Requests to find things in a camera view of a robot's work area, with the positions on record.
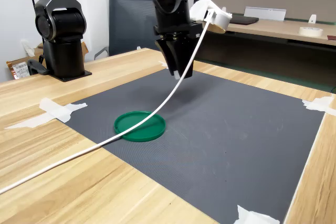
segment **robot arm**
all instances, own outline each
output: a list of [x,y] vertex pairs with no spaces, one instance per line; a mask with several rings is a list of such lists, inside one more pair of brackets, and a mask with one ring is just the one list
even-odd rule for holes
[[[171,75],[177,79],[184,72],[202,33],[202,24],[190,20],[188,0],[153,0],[157,18],[154,27],[160,39],[155,43],[161,50]],[[186,78],[192,76],[193,66]]]
[[45,38],[44,58],[41,62],[28,61],[30,74],[50,74],[69,81],[90,75],[84,70],[80,40],[86,30],[81,5],[76,0],[39,0],[35,4],[37,31]]

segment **green lid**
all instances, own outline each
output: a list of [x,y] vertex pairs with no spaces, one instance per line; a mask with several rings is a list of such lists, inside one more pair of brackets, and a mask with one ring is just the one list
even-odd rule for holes
[[[150,114],[151,112],[149,111],[133,111],[121,115],[114,122],[114,130],[119,134],[141,122]],[[132,142],[147,142],[162,136],[165,128],[165,120],[155,114],[136,129],[122,136],[122,138]]]

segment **wooden tabletop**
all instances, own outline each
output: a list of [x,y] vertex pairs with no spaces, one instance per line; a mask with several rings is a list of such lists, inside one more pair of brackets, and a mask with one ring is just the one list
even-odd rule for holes
[[[41,98],[66,105],[164,69],[161,53],[141,49],[89,62],[93,74],[70,82],[35,75],[0,84],[0,188],[94,142],[52,120],[5,127],[42,114]],[[201,62],[194,69],[312,101],[330,93]],[[287,223],[336,223],[336,117],[325,115]],[[3,223],[216,223],[104,148],[0,195]]]
[[[299,34],[300,27],[316,27],[323,29],[321,37],[307,37]],[[325,45],[336,46],[336,40],[328,40],[327,35],[336,36],[336,26],[324,24],[308,24],[298,21],[273,21],[259,20],[250,25],[229,24],[228,31],[235,31],[243,34],[254,34],[268,37],[301,40]]]

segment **white cable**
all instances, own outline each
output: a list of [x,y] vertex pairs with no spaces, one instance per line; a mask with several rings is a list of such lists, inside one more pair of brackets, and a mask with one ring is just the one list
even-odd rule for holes
[[107,139],[107,140],[105,140],[105,141],[103,141],[103,142],[101,142],[99,144],[96,144],[96,145],[94,145],[94,146],[92,146],[90,148],[87,148],[87,149],[85,149],[85,150],[83,150],[81,152],[77,152],[77,153],[75,153],[75,154],[73,154],[71,156],[68,156],[68,157],[66,157],[66,158],[64,158],[64,159],[62,159],[62,160],[60,160],[60,161],[58,161],[56,163],[53,163],[53,164],[51,164],[51,165],[49,165],[49,166],[47,166],[47,167],[45,167],[45,168],[43,168],[43,169],[35,172],[35,173],[33,173],[33,174],[30,174],[29,176],[27,176],[27,177],[25,177],[25,178],[23,178],[23,179],[15,182],[15,183],[9,185],[9,186],[6,186],[5,188],[3,188],[3,189],[0,190],[0,195],[3,194],[3,193],[5,193],[5,192],[7,192],[7,191],[9,191],[9,190],[11,190],[11,189],[13,189],[14,187],[17,187],[17,186],[19,186],[19,185],[21,185],[21,184],[23,184],[23,183],[31,180],[32,178],[35,178],[35,177],[37,177],[37,176],[39,176],[39,175],[41,175],[41,174],[43,174],[43,173],[45,173],[45,172],[53,169],[53,168],[61,165],[61,164],[64,164],[64,163],[66,163],[66,162],[68,162],[68,161],[70,161],[70,160],[72,160],[72,159],[74,159],[76,157],[79,157],[81,155],[87,154],[87,153],[89,153],[91,151],[94,151],[94,150],[98,149],[99,147],[101,147],[101,146],[103,146],[103,145],[105,145],[107,143],[110,143],[111,141],[113,141],[113,140],[121,137],[122,135],[125,135],[125,134],[129,133],[130,131],[134,130],[136,127],[140,126],[141,124],[143,124],[144,122],[146,122],[149,118],[151,118],[153,115],[155,115],[167,103],[167,101],[172,97],[172,95],[175,93],[175,91],[180,86],[181,82],[183,81],[185,75],[187,74],[188,69],[190,68],[190,66],[191,66],[191,64],[192,64],[192,62],[193,62],[193,60],[195,58],[195,55],[196,55],[196,53],[198,51],[198,48],[201,45],[201,42],[202,42],[203,37],[205,35],[205,32],[206,32],[206,30],[207,30],[207,28],[209,26],[209,22],[210,22],[210,19],[211,19],[213,13],[214,13],[213,10],[210,10],[208,12],[208,17],[209,17],[208,22],[204,26],[203,32],[202,32],[202,34],[201,34],[201,36],[200,36],[200,38],[198,40],[198,43],[197,43],[197,45],[195,47],[195,50],[194,50],[194,52],[193,52],[193,54],[192,54],[192,56],[190,58],[190,61],[188,62],[188,65],[186,66],[186,68],[185,68],[185,70],[184,70],[184,72],[183,72],[180,80],[178,81],[178,83],[176,84],[176,86],[172,90],[172,92],[168,95],[168,97],[163,101],[163,103],[156,110],[154,110],[152,112],[152,114],[150,114],[149,116],[147,116],[141,122],[137,123],[135,126],[130,127],[128,130],[125,130],[124,132],[121,132],[118,135],[115,135],[115,136],[113,136],[113,137],[111,137],[111,138],[109,138],[109,139]]

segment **wall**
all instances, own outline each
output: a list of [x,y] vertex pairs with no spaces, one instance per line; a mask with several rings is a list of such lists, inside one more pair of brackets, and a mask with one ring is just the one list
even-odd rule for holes
[[[77,0],[87,21],[87,30],[83,36],[89,51],[108,46],[108,4],[109,0]],[[21,39],[29,41],[31,47],[41,43],[41,37],[35,27],[35,13],[32,0],[0,0],[5,7],[0,13],[0,82],[12,80],[6,61],[26,56]]]

